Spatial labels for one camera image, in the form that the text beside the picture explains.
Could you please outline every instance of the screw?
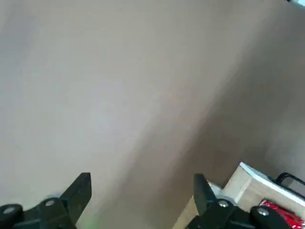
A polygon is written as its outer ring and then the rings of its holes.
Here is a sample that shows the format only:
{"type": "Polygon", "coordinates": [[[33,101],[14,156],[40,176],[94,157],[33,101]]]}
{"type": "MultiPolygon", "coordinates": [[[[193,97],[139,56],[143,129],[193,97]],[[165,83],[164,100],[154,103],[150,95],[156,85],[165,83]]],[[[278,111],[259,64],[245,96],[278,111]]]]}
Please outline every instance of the screw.
{"type": "Polygon", "coordinates": [[[13,212],[14,210],[15,210],[14,207],[8,207],[8,208],[4,209],[3,213],[4,214],[9,214],[9,213],[13,212]]]}
{"type": "Polygon", "coordinates": [[[225,200],[220,200],[220,201],[218,202],[218,204],[219,204],[221,207],[223,207],[223,208],[226,208],[227,206],[229,206],[228,202],[225,201],[225,200]]]}
{"type": "Polygon", "coordinates": [[[45,206],[51,206],[52,204],[54,204],[54,200],[48,200],[46,203],[45,203],[45,206]]]}
{"type": "Polygon", "coordinates": [[[257,211],[258,211],[259,214],[261,214],[263,216],[268,216],[269,215],[269,212],[264,208],[258,208],[257,211]]]}

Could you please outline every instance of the black handle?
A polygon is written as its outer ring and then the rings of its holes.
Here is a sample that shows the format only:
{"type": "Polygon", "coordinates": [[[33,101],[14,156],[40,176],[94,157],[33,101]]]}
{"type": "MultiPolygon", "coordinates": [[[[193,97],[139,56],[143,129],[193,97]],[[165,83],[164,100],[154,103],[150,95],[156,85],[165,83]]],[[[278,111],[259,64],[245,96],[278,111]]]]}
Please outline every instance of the black handle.
{"type": "Polygon", "coordinates": [[[287,189],[288,191],[292,192],[293,194],[295,194],[296,196],[302,198],[305,200],[305,196],[303,196],[301,193],[297,192],[297,191],[294,191],[293,189],[283,185],[283,181],[286,179],[286,178],[292,178],[293,180],[299,182],[300,184],[304,185],[305,186],[305,181],[301,180],[300,178],[290,174],[290,173],[281,173],[277,179],[275,179],[275,183],[285,189],[287,189]]]}

